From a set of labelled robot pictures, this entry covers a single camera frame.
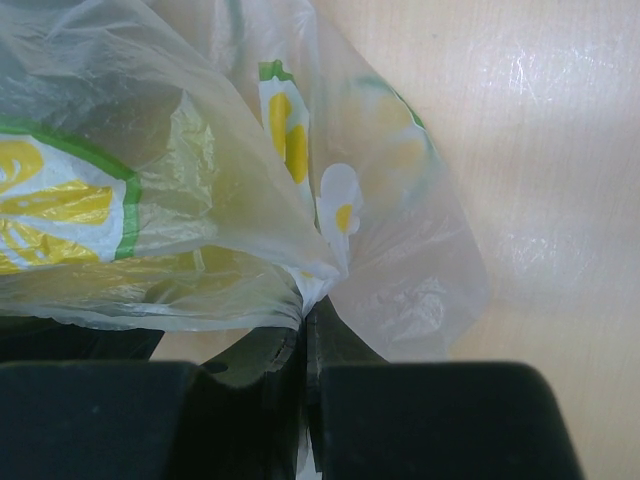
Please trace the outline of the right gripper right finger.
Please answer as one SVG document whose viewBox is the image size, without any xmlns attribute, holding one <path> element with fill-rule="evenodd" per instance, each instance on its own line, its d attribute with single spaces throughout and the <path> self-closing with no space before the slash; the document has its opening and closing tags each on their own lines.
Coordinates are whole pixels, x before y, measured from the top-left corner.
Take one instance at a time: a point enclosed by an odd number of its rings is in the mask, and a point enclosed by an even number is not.
<svg viewBox="0 0 640 480">
<path fill-rule="evenodd" d="M 325 479 L 580 479 L 554 393 L 516 362 L 391 363 L 329 300 L 306 319 L 307 406 Z"/>
</svg>

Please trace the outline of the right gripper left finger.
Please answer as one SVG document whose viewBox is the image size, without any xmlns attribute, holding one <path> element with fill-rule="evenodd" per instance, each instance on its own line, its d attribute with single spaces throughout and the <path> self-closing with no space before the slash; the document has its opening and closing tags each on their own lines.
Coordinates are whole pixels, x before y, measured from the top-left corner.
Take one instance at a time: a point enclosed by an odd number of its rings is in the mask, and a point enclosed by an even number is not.
<svg viewBox="0 0 640 480">
<path fill-rule="evenodd" d="M 257 328 L 196 364 L 157 330 L 1 321 L 5 479 L 292 479 L 300 340 Z"/>
</svg>

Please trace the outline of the clear plastic fruit bag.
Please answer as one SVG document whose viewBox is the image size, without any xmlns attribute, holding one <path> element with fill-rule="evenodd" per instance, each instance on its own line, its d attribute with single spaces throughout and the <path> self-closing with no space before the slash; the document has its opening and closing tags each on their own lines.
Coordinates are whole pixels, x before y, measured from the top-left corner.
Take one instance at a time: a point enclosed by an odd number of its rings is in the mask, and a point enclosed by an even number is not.
<svg viewBox="0 0 640 480">
<path fill-rule="evenodd" d="M 1 5 L 1 312 L 436 358 L 488 280 L 416 112 L 309 1 Z"/>
</svg>

